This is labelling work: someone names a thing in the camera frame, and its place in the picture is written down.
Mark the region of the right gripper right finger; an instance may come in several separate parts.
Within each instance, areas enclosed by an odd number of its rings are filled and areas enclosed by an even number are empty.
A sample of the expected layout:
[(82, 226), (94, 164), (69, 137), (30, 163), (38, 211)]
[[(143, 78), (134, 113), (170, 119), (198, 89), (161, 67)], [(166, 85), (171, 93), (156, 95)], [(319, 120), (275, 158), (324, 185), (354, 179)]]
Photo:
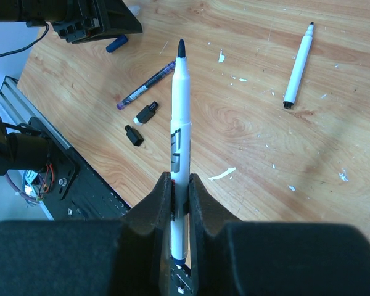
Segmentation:
[(195, 295), (370, 295), (370, 243), (334, 223), (242, 221), (189, 183)]

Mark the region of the white pen black tip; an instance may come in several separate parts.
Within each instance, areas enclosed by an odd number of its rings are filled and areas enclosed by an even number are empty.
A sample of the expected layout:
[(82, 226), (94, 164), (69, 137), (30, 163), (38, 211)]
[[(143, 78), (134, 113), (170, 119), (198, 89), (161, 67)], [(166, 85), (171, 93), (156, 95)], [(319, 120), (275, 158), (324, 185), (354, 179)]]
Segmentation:
[(188, 255), (189, 177), (191, 164), (191, 78), (186, 47), (179, 40), (171, 88), (171, 165), (172, 216), (171, 256), (184, 265)]

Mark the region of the blue pen cap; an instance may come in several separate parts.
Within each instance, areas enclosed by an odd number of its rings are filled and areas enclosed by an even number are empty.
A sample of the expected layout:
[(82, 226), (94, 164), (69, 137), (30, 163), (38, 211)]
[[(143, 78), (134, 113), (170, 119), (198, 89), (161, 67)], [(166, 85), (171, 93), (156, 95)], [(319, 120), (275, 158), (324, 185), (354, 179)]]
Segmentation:
[(107, 45), (105, 49), (108, 53), (113, 53), (114, 51), (125, 45), (128, 41), (129, 39), (126, 35), (120, 35), (109, 45)]

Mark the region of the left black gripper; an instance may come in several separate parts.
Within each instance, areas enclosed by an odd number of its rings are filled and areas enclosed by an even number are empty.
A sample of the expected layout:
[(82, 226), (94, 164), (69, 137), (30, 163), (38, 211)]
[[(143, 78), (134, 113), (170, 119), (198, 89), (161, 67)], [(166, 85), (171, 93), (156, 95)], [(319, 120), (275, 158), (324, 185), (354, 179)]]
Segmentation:
[(48, 25), (68, 43), (142, 33), (140, 21), (121, 0), (0, 1), (0, 22)]

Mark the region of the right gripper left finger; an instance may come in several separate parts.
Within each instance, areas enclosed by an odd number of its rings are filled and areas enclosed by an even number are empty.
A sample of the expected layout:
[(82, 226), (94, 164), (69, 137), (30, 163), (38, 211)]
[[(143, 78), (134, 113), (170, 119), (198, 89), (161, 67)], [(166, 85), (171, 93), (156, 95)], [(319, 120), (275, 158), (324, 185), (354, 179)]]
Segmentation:
[(0, 295), (168, 295), (171, 179), (125, 215), (0, 222)]

